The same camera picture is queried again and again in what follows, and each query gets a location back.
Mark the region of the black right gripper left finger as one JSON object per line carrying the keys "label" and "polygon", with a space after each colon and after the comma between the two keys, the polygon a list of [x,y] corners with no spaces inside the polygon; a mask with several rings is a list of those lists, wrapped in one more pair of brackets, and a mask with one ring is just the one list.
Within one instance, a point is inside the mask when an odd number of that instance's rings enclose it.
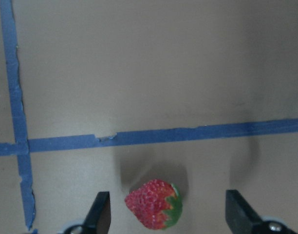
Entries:
{"label": "black right gripper left finger", "polygon": [[84,234],[107,234],[111,224],[110,192],[99,192],[83,222]]}

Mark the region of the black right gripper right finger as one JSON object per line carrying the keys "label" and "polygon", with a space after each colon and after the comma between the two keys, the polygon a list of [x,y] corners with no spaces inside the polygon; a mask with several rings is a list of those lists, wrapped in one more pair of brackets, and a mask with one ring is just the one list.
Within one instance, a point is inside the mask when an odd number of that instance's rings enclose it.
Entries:
{"label": "black right gripper right finger", "polygon": [[263,221],[238,190],[226,190],[225,220],[233,234],[270,234]]}

